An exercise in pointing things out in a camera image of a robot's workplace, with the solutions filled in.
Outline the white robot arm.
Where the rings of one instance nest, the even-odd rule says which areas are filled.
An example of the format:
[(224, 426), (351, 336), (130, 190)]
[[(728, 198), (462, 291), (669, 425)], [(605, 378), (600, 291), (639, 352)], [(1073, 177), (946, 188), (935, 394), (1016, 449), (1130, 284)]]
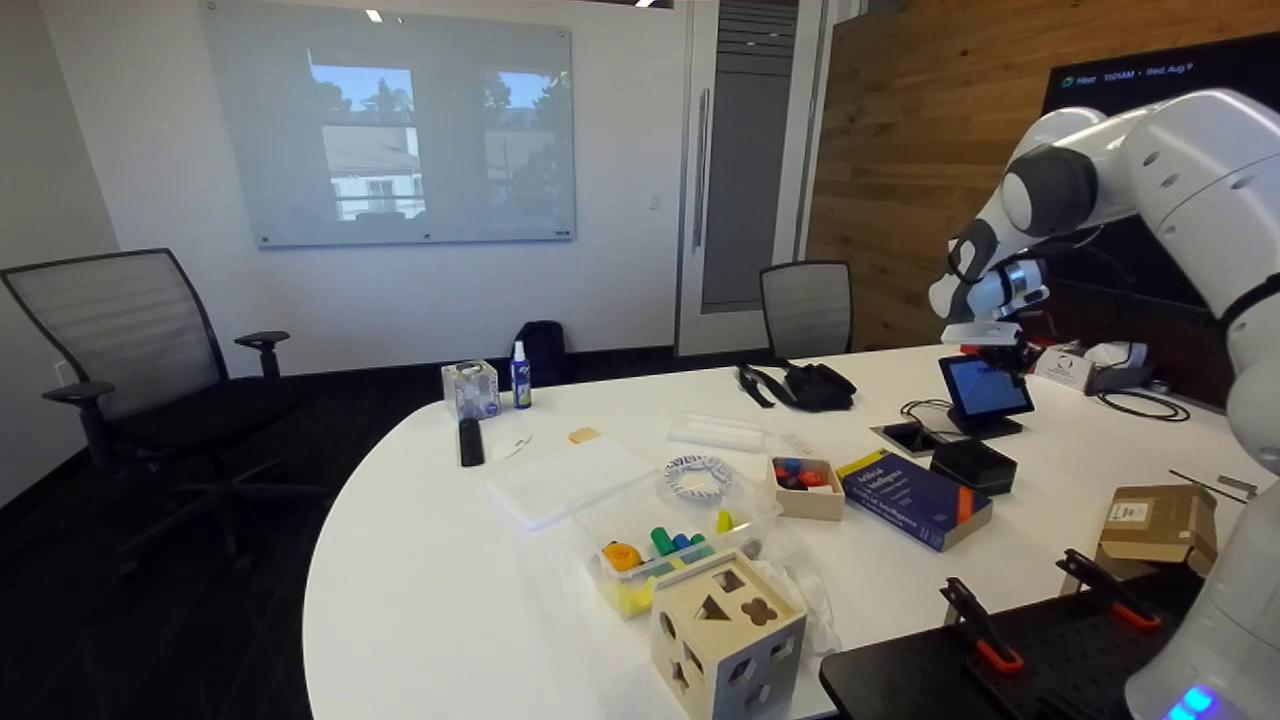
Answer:
[[(1012, 342), (1048, 301), (1048, 241), (1138, 219), (1190, 306), (1111, 291), (1216, 332), (1235, 443), (1280, 472), (1280, 116), (1235, 88), (1028, 123), (929, 289), (946, 342)], [(1280, 720), (1280, 484), (1239, 506), (1169, 642), (1123, 680), (1130, 720)]]

